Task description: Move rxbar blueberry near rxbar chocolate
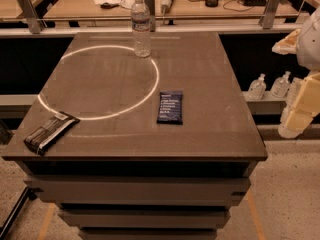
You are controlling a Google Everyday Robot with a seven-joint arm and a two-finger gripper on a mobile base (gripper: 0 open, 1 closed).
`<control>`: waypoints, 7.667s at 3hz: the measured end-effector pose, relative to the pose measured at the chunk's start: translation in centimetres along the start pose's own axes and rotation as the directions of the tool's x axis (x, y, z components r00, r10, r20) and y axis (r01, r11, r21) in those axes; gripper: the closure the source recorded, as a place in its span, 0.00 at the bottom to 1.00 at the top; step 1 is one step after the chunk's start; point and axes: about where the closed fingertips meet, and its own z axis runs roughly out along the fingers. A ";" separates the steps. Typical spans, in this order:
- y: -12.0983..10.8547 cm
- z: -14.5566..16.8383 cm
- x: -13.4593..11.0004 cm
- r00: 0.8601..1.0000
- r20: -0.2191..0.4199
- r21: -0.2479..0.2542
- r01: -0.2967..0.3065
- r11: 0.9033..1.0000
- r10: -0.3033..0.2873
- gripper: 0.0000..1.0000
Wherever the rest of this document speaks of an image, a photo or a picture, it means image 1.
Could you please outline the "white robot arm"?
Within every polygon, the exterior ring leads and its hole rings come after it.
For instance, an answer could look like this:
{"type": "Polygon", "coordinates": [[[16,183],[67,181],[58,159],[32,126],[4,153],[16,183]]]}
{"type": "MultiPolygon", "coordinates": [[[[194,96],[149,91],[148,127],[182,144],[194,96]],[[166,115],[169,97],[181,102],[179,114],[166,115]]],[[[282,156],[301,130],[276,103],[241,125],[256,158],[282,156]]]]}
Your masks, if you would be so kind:
{"type": "Polygon", "coordinates": [[[309,70],[304,79],[292,82],[278,128],[281,137],[296,138],[320,114],[320,8],[300,28],[275,43],[272,51],[295,54],[298,64],[309,70]]]}

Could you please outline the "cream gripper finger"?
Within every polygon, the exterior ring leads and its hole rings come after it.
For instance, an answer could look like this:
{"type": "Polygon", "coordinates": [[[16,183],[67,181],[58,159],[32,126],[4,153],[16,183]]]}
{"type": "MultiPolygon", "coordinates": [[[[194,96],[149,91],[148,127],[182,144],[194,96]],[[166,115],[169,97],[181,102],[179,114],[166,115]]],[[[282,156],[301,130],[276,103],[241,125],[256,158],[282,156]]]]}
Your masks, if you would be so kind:
{"type": "Polygon", "coordinates": [[[300,29],[292,31],[285,38],[281,39],[279,42],[276,42],[272,47],[272,51],[281,55],[295,54],[299,34],[300,29]]]}
{"type": "Polygon", "coordinates": [[[304,79],[294,78],[280,119],[280,136],[286,139],[296,138],[319,113],[320,73],[311,71],[304,79]]]}

